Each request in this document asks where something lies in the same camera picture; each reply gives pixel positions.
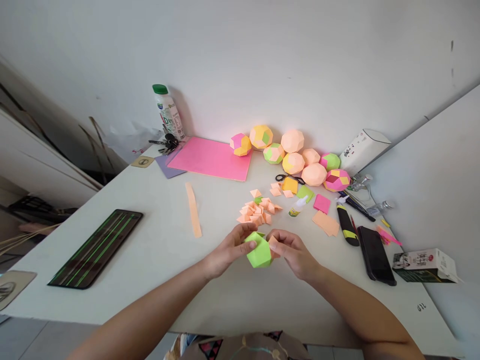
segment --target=black smartphone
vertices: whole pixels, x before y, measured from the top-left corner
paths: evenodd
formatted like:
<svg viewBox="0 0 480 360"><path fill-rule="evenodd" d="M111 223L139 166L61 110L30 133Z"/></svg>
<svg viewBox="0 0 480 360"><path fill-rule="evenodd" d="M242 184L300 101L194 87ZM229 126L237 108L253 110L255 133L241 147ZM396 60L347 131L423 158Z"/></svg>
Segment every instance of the black smartphone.
<svg viewBox="0 0 480 360"><path fill-rule="evenodd" d="M358 241L360 242L368 277L390 286L397 285L380 234L367 227L360 226L358 228Z"/></svg>
<svg viewBox="0 0 480 360"><path fill-rule="evenodd" d="M141 212L120 209L112 212L48 285L81 290L92 286L142 217Z"/></svg>

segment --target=green sticky note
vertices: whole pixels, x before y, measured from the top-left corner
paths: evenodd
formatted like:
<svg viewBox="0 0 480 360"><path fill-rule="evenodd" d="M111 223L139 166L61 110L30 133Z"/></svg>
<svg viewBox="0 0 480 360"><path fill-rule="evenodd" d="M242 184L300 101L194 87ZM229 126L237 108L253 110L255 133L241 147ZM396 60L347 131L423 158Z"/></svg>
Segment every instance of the green sticky note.
<svg viewBox="0 0 480 360"><path fill-rule="evenodd" d="M269 243L262 236L265 234L254 231L245 239L245 242L256 242L256 248L246 255L253 268L268 268L272 263Z"/></svg>
<svg viewBox="0 0 480 360"><path fill-rule="evenodd" d="M304 197L308 196L306 198L307 203L309 203L310 200L312 200L314 195L315 195L314 192L312 190L310 190L306 185L302 185L300 190L298 190L298 192L296 193L296 196L300 199L303 199Z"/></svg>

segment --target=peach paper polyhedron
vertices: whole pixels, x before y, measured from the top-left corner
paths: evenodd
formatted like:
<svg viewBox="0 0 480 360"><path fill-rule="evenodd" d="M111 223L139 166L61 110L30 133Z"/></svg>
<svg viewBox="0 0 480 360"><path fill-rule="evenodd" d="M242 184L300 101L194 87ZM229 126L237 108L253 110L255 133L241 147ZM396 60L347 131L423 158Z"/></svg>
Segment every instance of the peach paper polyhedron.
<svg viewBox="0 0 480 360"><path fill-rule="evenodd" d="M327 178L327 170L318 162L307 165L302 173L301 178L307 185L320 186Z"/></svg>
<svg viewBox="0 0 480 360"><path fill-rule="evenodd" d="M332 152L323 154L320 158L320 165L327 171L338 169L340 167L340 158Z"/></svg>
<svg viewBox="0 0 480 360"><path fill-rule="evenodd" d="M296 153L304 147L304 134L300 130L290 130L283 134L280 144L287 153Z"/></svg>
<svg viewBox="0 0 480 360"><path fill-rule="evenodd" d="M348 188L350 185L350 176L345 170L334 169L326 174L326 180L323 183L325 189L331 192L339 192Z"/></svg>
<svg viewBox="0 0 480 360"><path fill-rule="evenodd" d="M254 126L250 131L251 144L257 149L265 149L273 139L274 134L267 125Z"/></svg>
<svg viewBox="0 0 480 360"><path fill-rule="evenodd" d="M266 147L263 150L263 157L267 160L270 164L280 164L284 159L285 151L282 145L279 143L273 143L272 145Z"/></svg>
<svg viewBox="0 0 480 360"><path fill-rule="evenodd" d="M298 152L292 152L285 155L281 165L287 174L298 174L303 170L305 160Z"/></svg>
<svg viewBox="0 0 480 360"><path fill-rule="evenodd" d="M235 155L245 156L252 150L252 143L247 135L239 133L230 139L230 147Z"/></svg>
<svg viewBox="0 0 480 360"><path fill-rule="evenodd" d="M320 154L315 151L315 149L305 149L301 153L303 159L305 160L305 165L315 164L320 162Z"/></svg>

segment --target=hand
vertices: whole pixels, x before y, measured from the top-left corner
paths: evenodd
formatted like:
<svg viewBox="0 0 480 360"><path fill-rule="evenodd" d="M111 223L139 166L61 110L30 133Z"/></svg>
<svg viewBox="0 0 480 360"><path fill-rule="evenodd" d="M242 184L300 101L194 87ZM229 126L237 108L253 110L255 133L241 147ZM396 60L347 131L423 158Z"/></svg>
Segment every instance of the hand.
<svg viewBox="0 0 480 360"><path fill-rule="evenodd" d="M266 236L270 249L283 256L286 263L300 280L308 281L318 275L321 265L307 250L302 239L291 232L279 229L273 229Z"/></svg>
<svg viewBox="0 0 480 360"><path fill-rule="evenodd" d="M220 245L202 260L207 280L218 278L236 259L255 249L255 241L244 240L257 230L257 225L252 222L235 226Z"/></svg>

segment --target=small glue bottle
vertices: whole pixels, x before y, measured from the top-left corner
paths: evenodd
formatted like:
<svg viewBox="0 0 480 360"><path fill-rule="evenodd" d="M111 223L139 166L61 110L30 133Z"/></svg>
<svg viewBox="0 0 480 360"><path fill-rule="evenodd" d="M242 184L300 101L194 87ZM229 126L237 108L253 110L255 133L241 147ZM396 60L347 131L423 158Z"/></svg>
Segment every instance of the small glue bottle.
<svg viewBox="0 0 480 360"><path fill-rule="evenodd" d="M309 197L307 195L304 198L298 199L295 205L293 205L290 211L288 212L288 215L290 215L292 218L297 217L300 214L300 212L304 209L304 206L307 204L308 198Z"/></svg>

